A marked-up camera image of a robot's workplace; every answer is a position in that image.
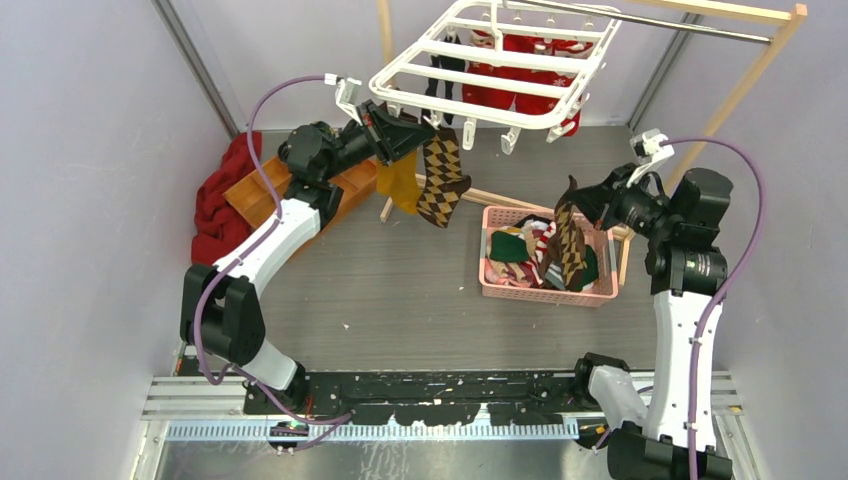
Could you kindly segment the brown yellow argyle sock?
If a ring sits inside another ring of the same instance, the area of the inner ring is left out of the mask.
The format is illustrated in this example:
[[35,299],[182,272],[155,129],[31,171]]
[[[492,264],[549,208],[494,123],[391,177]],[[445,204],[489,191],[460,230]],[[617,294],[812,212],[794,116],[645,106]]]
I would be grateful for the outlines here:
[[438,228],[447,228],[472,179],[463,173],[461,145],[455,130],[442,128],[422,147],[425,183],[418,197],[419,215]]

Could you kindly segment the black sock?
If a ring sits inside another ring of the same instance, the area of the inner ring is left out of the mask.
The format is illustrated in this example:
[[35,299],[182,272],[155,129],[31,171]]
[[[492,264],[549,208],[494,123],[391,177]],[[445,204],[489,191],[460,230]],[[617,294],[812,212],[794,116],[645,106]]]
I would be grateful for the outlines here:
[[[430,67],[434,69],[441,69],[441,57],[439,55],[431,55],[430,56]],[[437,97],[438,96],[438,86],[440,80],[435,77],[427,78],[427,88],[425,90],[425,95],[429,97]]]

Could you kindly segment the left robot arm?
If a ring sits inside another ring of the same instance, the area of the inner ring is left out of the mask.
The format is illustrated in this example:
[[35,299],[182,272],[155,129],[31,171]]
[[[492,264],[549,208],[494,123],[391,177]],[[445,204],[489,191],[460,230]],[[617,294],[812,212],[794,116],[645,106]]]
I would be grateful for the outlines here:
[[331,178],[371,158],[391,165],[431,140],[434,127],[366,101],[336,131],[324,122],[295,129],[280,147],[291,179],[271,216],[230,254],[185,274],[180,336],[269,387],[280,412],[307,398],[302,365],[266,338],[260,297],[270,279],[334,218],[344,191]]

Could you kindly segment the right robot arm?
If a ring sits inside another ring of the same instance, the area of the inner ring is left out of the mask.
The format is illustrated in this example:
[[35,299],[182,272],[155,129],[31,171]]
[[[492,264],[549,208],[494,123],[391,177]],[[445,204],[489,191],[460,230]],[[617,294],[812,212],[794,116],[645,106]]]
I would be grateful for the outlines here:
[[625,361],[588,353],[571,387],[584,410],[600,407],[608,424],[602,439],[613,479],[730,479],[731,459],[717,449],[711,413],[714,333],[722,313],[719,289],[727,261],[714,246],[730,205],[732,182],[710,169],[688,170],[672,195],[655,172],[632,181],[633,163],[600,184],[572,181],[560,203],[595,228],[625,225],[648,241],[657,352],[651,398],[643,400]]

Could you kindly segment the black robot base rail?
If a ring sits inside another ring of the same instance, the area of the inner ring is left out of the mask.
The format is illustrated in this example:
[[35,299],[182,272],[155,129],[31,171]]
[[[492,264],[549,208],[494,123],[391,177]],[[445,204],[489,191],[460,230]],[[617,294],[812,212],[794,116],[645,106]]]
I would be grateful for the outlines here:
[[247,415],[285,415],[318,425],[554,425],[599,417],[570,370],[313,371],[286,391],[242,383]]

